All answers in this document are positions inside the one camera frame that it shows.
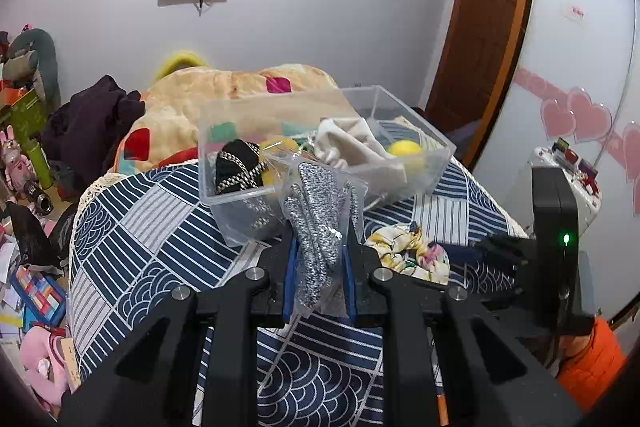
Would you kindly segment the orange sleeve forearm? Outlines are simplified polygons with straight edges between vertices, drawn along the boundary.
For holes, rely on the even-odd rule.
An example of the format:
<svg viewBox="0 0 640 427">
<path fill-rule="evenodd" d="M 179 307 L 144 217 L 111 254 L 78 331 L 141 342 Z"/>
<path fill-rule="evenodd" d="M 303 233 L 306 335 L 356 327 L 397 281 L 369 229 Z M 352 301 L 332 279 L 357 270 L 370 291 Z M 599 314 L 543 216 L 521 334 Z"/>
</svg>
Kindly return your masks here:
<svg viewBox="0 0 640 427">
<path fill-rule="evenodd" d="M 559 348 L 560 365 L 555 379 L 587 413 L 615 381 L 626 357 L 602 317 L 594 320 L 588 335 L 562 336 Z"/>
</svg>

